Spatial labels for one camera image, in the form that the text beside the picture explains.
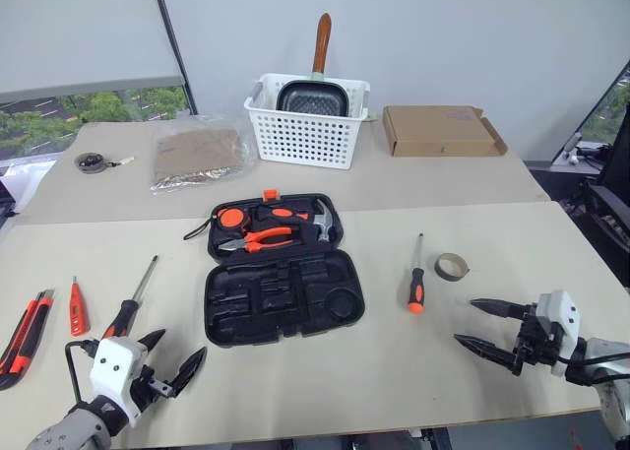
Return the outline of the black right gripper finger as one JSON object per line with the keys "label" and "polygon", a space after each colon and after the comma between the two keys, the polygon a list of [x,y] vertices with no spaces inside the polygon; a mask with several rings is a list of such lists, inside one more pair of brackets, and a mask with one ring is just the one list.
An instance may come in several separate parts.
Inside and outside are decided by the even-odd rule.
{"label": "black right gripper finger", "polygon": [[473,336],[455,334],[454,339],[470,352],[509,370],[513,370],[515,360],[513,353],[498,348],[491,342]]}
{"label": "black right gripper finger", "polygon": [[514,318],[519,320],[522,320],[529,310],[527,305],[491,298],[473,299],[470,301],[470,305],[497,317]]}

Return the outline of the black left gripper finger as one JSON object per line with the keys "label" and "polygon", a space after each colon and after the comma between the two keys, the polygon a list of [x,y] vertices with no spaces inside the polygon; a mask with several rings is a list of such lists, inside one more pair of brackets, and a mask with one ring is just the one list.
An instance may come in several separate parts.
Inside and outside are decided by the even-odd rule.
{"label": "black left gripper finger", "polygon": [[150,353],[165,334],[165,329],[158,329],[150,332],[137,341],[138,347],[142,354]]}
{"label": "black left gripper finger", "polygon": [[178,368],[175,377],[169,382],[172,389],[172,397],[177,397],[195,376],[199,367],[203,363],[207,353],[207,348],[202,347],[192,353]]}

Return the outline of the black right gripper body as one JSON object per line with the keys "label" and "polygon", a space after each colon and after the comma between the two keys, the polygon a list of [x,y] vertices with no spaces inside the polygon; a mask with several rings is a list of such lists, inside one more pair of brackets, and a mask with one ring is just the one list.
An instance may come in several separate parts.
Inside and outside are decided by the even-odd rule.
{"label": "black right gripper body", "polygon": [[554,365],[559,357],[559,324],[536,315],[537,303],[528,306],[513,348],[511,372],[519,376],[525,363]]}

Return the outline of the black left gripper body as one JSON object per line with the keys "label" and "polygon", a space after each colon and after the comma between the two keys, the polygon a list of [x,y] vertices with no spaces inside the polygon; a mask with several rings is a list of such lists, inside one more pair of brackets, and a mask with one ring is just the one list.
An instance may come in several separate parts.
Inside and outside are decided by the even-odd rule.
{"label": "black left gripper body", "polygon": [[140,375],[131,384],[130,394],[142,414],[158,398],[171,398],[173,388],[167,382],[156,379],[155,371],[151,367],[143,365]]}

